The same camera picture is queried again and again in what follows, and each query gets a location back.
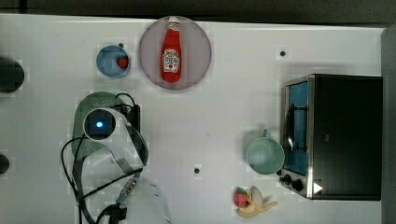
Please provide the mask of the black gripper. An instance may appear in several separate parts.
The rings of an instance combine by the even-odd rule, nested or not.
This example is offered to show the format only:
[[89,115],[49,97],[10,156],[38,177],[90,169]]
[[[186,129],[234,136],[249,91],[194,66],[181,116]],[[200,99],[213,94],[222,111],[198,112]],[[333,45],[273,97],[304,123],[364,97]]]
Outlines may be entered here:
[[120,112],[125,117],[127,125],[134,127],[138,132],[141,128],[141,111],[139,105],[120,105]]

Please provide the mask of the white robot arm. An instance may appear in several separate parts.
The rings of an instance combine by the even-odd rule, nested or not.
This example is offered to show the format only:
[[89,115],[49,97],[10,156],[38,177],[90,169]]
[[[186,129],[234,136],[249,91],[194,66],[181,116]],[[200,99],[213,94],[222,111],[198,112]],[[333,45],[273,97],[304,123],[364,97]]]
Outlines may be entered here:
[[149,150],[127,118],[113,108],[99,107],[85,117],[83,131],[99,145],[82,163],[83,195],[104,190],[116,198],[98,224],[172,224],[162,191],[141,175]]

